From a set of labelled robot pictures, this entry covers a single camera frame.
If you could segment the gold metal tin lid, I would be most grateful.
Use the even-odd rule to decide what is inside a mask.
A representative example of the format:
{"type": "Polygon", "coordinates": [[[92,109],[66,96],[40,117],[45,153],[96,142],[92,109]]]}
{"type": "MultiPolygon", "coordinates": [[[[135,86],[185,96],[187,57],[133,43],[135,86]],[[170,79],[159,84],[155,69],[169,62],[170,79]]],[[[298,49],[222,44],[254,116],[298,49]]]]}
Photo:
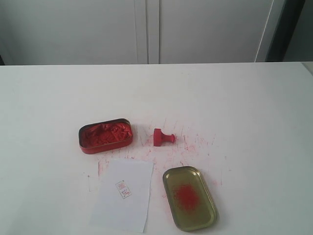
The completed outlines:
{"type": "Polygon", "coordinates": [[[171,168],[164,172],[162,180],[177,228],[191,232],[214,225],[218,211],[198,169],[192,166],[171,168]]]}

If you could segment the red plastic stamp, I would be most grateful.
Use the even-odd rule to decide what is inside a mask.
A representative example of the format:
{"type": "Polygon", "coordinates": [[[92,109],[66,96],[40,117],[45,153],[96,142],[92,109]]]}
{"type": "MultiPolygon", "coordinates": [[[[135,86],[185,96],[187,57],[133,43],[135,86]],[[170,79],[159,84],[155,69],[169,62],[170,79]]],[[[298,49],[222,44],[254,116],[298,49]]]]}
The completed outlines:
{"type": "Polygon", "coordinates": [[[174,143],[176,137],[174,134],[166,135],[161,129],[155,128],[153,133],[153,144],[154,146],[162,146],[164,142],[174,143]]]}

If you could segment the white paper sheet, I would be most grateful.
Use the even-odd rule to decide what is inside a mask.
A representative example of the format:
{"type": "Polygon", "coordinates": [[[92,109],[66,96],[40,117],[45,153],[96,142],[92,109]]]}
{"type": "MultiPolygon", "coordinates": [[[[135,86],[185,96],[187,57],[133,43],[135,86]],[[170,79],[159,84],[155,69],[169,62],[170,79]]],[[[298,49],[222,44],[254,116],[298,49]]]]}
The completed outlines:
{"type": "Polygon", "coordinates": [[[103,176],[90,223],[144,232],[153,168],[153,162],[112,159],[103,176]]]}

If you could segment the white cabinet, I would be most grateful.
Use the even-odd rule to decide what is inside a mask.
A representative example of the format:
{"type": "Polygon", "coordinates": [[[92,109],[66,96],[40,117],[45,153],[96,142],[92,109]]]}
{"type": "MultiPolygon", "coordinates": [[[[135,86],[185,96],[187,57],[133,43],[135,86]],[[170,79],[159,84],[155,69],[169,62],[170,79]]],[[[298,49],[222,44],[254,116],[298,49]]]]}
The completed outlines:
{"type": "Polygon", "coordinates": [[[282,0],[3,0],[7,65],[263,62],[282,0]]]}

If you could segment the red ink pad tin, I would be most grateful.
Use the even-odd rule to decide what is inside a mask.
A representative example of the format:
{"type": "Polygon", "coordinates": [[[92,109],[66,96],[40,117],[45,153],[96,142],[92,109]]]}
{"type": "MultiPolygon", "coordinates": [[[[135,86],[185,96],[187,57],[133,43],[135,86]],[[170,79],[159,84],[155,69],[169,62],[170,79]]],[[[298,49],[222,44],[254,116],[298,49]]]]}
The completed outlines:
{"type": "Polygon", "coordinates": [[[130,145],[133,132],[127,119],[88,124],[79,129],[79,146],[85,154],[115,150],[130,145]]]}

